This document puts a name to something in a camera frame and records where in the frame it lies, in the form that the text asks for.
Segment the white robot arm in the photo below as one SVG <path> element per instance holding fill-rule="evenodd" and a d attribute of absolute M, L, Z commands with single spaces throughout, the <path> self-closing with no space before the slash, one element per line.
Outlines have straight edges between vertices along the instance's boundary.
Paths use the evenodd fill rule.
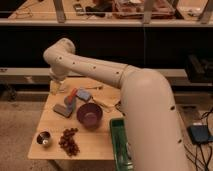
<path fill-rule="evenodd" d="M 189 171 L 174 95 L 160 72 L 78 56 L 67 38 L 47 48 L 43 57 L 56 81 L 73 71 L 121 90 L 134 171 Z"/>

